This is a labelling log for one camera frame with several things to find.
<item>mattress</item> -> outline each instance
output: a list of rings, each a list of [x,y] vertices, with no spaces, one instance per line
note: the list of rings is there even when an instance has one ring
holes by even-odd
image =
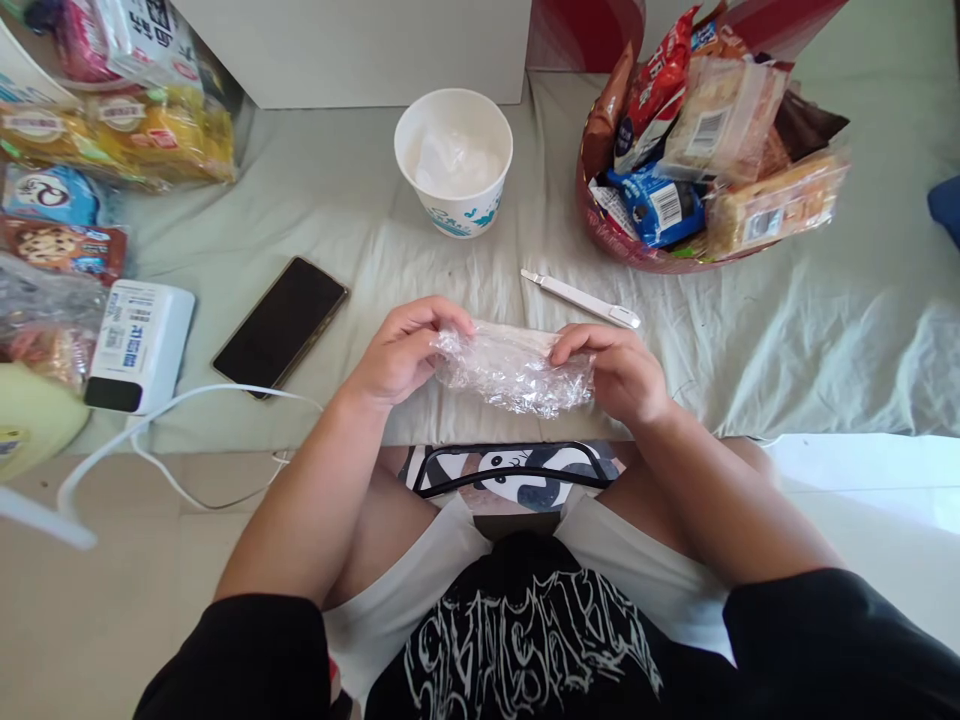
[[[485,235],[440,235],[393,157],[401,109],[252,113],[239,182],[132,202],[131,274],[198,298],[178,391],[293,255],[351,295],[286,389],[330,399],[395,305],[439,293],[475,317],[541,330],[592,318],[520,278],[547,273],[634,309],[670,393],[714,433],[960,434],[960,253],[926,193],[960,173],[953,7],[852,0],[802,54],[803,94],[849,117],[853,170],[836,220],[743,262],[645,274],[588,240],[574,203],[584,119],[601,76],[530,73],[504,107],[515,153]],[[191,399],[152,431],[158,452],[297,447],[316,411],[240,392]],[[69,451],[123,417],[95,412]],[[512,415],[430,381],[390,418],[388,445],[620,438],[598,409]]]

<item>smartphone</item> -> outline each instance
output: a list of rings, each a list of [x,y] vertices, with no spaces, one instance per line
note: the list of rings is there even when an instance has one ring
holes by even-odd
[[[293,258],[214,358],[213,369],[235,383],[279,388],[330,324],[347,293],[316,265]],[[270,397],[250,394],[257,400]]]

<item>charging cable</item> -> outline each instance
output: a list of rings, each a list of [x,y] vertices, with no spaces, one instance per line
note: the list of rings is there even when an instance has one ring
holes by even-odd
[[[144,415],[142,419],[137,418],[139,422],[128,422],[127,427],[119,435],[114,437],[112,440],[104,443],[95,452],[91,453],[87,458],[85,458],[73,472],[67,476],[67,479],[63,481],[63,484],[60,486],[60,489],[57,491],[57,512],[59,515],[68,523],[70,523],[73,528],[73,532],[66,539],[67,542],[74,545],[75,547],[81,550],[89,550],[97,544],[97,536],[86,528],[82,522],[80,522],[80,516],[77,513],[76,503],[74,502],[74,496],[76,495],[77,486],[80,484],[80,481],[83,480],[84,476],[90,471],[90,469],[96,465],[98,462],[103,460],[107,455],[117,449],[125,441],[130,440],[131,445],[133,446],[134,452],[137,453],[147,462],[156,466],[163,476],[167,479],[170,485],[176,490],[181,497],[183,497],[187,502],[189,502],[194,507],[200,508],[202,510],[223,510],[228,507],[232,507],[238,503],[241,503],[245,500],[258,495],[263,492],[266,487],[257,490],[256,492],[250,493],[239,500],[234,500],[233,502],[227,503],[226,505],[207,505],[206,503],[201,502],[189,492],[187,492],[173,477],[172,473],[167,469],[167,466],[164,465],[160,460],[155,456],[151,455],[149,452],[144,450],[137,436],[143,433],[147,427],[156,420],[161,415],[164,415],[168,411],[175,408],[177,405],[182,403],[184,400],[194,397],[196,395],[202,395],[204,393],[213,392],[214,390],[244,390],[247,392],[260,392],[267,395],[275,395],[277,397],[290,398],[291,400],[302,400],[313,405],[317,410],[323,412],[323,405],[318,403],[312,398],[303,397],[302,395],[295,395],[293,393],[284,392],[283,390],[274,390],[272,388],[262,388],[257,387],[256,385],[238,385],[235,383],[220,383],[217,385],[205,385],[204,387],[194,388],[193,390],[188,390],[182,395],[177,395],[175,398],[172,398],[165,405],[157,408],[151,413]],[[267,483],[267,486],[272,483],[277,475],[280,474],[280,471],[283,469],[283,466],[289,463],[289,460],[284,457],[282,460],[276,456],[274,453],[274,459],[278,462],[278,467],[276,472],[273,474],[273,477],[270,478],[270,482]]]

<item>shirt with graphic print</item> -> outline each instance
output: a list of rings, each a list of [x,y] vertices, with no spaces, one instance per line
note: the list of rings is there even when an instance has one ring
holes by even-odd
[[[856,575],[734,589],[736,667],[670,641],[555,538],[466,568],[374,683],[382,718],[960,718],[960,658]],[[211,605],[137,720],[332,717],[323,618],[301,598]]]

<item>paper cup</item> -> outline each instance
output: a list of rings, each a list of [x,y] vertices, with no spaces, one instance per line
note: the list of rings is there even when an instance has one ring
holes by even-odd
[[[442,197],[421,188],[415,177],[420,147],[428,127],[484,138],[490,152],[503,164],[499,177],[482,191],[464,197]],[[393,135],[393,150],[400,172],[417,191],[423,209],[444,235],[477,237],[493,224],[500,209],[503,180],[513,159],[513,133],[510,123],[492,100],[461,88],[436,90],[424,95],[400,117]]]

